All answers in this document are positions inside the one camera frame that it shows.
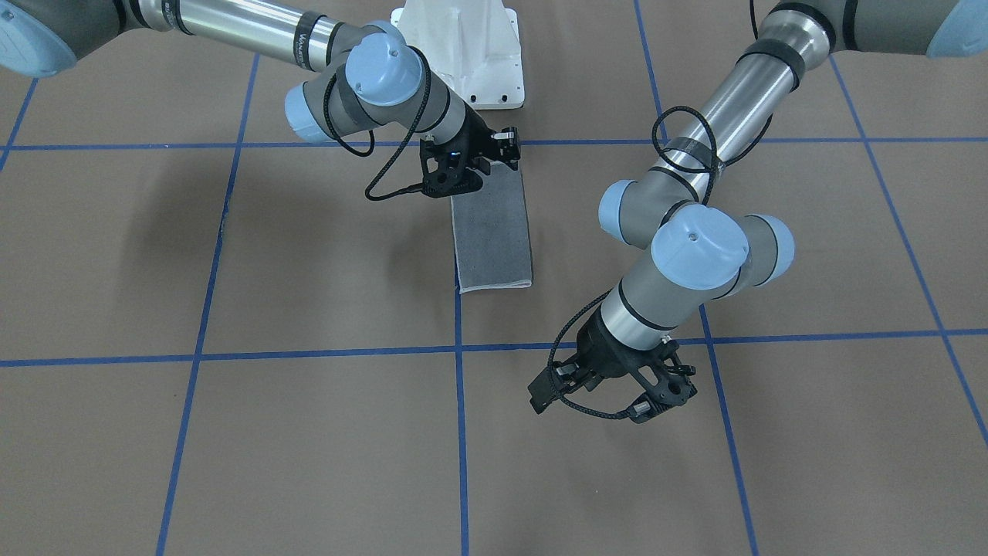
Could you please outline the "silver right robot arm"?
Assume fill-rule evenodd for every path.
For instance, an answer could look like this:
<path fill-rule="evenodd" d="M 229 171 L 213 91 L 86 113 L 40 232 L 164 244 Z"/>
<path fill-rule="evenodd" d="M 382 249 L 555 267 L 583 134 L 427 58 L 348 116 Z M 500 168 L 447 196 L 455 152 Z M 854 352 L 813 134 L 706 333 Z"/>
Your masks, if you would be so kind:
<path fill-rule="evenodd" d="M 422 180 L 398 190 L 438 199 L 480 190 L 492 169 L 516 170 L 515 127 L 490 129 L 398 28 L 357 27 L 272 1 L 4 1 L 2 66 L 46 78 L 131 29 L 172 29 L 316 73 L 286 94 L 286 119 L 307 142 L 372 134 L 386 124 L 420 141 Z"/>

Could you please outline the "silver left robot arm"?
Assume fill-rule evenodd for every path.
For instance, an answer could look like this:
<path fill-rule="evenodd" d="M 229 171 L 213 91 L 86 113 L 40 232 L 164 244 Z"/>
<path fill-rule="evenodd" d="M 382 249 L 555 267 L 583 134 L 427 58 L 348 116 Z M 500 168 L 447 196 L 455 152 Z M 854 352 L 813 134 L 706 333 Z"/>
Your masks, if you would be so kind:
<path fill-rule="evenodd" d="M 642 256 L 580 310 L 585 323 L 564 361 L 548 356 L 530 383 L 537 414 L 553 402 L 599 419 L 647 422 L 696 390 L 671 333 L 710 300 L 763 287 L 793 264 L 793 233 L 769 215 L 730 217 L 710 205 L 728 166 L 761 140 L 777 106 L 836 52 L 968 57 L 986 49 L 984 1 L 783 1 L 677 137 L 653 138 L 657 161 L 607 187 L 603 231 Z"/>

